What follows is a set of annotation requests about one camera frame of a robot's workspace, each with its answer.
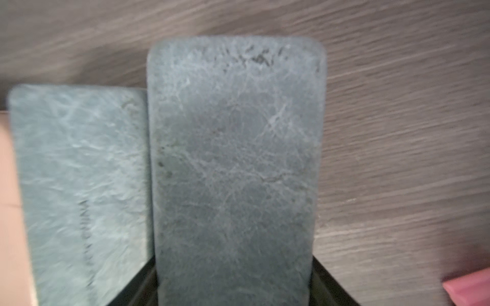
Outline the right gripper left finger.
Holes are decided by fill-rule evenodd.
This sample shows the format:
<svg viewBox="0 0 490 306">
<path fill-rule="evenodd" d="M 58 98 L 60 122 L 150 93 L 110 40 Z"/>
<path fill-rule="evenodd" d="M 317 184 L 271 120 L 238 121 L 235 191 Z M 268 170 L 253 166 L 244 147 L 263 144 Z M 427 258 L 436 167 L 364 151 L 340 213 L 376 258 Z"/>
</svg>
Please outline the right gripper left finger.
<svg viewBox="0 0 490 306">
<path fill-rule="evenodd" d="M 157 306 L 158 278 L 153 256 L 107 306 Z"/>
</svg>

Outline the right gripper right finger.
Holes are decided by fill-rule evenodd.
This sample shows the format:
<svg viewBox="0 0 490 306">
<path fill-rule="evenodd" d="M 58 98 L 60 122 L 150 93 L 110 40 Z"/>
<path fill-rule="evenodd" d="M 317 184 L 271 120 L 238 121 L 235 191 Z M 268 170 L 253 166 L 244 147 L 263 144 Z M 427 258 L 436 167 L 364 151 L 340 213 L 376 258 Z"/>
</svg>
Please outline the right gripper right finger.
<svg viewBox="0 0 490 306">
<path fill-rule="evenodd" d="M 309 306 L 360 306 L 313 256 Z"/>
</svg>

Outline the pink case thin glasses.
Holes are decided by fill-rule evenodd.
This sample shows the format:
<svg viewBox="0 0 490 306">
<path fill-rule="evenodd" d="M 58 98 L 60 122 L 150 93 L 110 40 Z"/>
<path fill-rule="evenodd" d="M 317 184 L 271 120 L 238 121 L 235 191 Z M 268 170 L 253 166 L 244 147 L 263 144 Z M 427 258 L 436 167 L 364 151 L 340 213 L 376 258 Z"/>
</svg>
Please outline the pink case thin glasses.
<svg viewBox="0 0 490 306">
<path fill-rule="evenodd" d="M 1 305 L 37 305 L 9 118 L 1 112 Z"/>
</svg>

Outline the grey case black sunglasses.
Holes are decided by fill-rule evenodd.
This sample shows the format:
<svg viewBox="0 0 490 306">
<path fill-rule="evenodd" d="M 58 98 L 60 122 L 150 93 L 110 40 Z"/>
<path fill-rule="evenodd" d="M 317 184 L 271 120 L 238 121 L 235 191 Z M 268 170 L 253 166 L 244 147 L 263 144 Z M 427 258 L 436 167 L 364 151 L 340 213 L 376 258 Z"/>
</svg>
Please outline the grey case black sunglasses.
<svg viewBox="0 0 490 306">
<path fill-rule="evenodd" d="M 160 305 L 309 303 L 326 78 L 307 37 L 150 49 Z"/>
</svg>

